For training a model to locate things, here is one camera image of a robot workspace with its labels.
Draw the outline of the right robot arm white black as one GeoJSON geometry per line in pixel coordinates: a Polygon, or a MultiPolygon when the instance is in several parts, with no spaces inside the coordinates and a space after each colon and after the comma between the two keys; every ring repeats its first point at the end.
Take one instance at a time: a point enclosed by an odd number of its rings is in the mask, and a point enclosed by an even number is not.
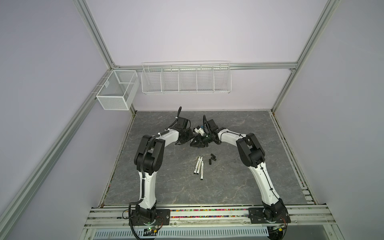
{"type": "Polygon", "coordinates": [[[210,143],[228,143],[237,147],[242,163],[251,171],[261,193],[262,208],[250,208],[249,218],[252,223],[291,222],[288,210],[277,193],[268,174],[265,151],[253,133],[240,134],[229,129],[218,128],[213,120],[193,130],[194,138],[190,143],[194,148],[205,148],[210,143]]]}

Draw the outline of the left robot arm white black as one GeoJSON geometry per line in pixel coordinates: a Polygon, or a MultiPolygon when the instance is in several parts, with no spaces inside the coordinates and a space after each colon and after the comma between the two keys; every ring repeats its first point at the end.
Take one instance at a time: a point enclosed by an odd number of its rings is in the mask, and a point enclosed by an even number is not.
{"type": "Polygon", "coordinates": [[[170,144],[183,145],[193,137],[191,121],[182,117],[176,117],[163,131],[142,137],[134,157],[140,177],[140,195],[138,201],[130,203],[135,206],[133,211],[129,211],[130,218],[137,218],[145,225],[156,221],[156,178],[163,163],[165,148],[170,144]]]}

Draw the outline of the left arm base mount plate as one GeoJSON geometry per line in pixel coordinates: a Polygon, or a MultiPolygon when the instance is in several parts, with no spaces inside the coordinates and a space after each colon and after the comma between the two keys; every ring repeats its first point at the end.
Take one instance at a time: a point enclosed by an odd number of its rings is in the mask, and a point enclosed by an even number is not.
{"type": "Polygon", "coordinates": [[[138,210],[131,210],[129,218],[133,226],[167,226],[170,224],[171,210],[139,208],[138,210]]]}

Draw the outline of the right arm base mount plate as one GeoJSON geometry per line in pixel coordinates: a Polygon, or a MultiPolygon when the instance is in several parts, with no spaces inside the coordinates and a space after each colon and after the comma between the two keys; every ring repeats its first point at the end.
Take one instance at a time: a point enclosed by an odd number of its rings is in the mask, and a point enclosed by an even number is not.
{"type": "Polygon", "coordinates": [[[289,224],[291,218],[286,207],[276,209],[269,208],[249,208],[248,218],[252,224],[289,224]]]}

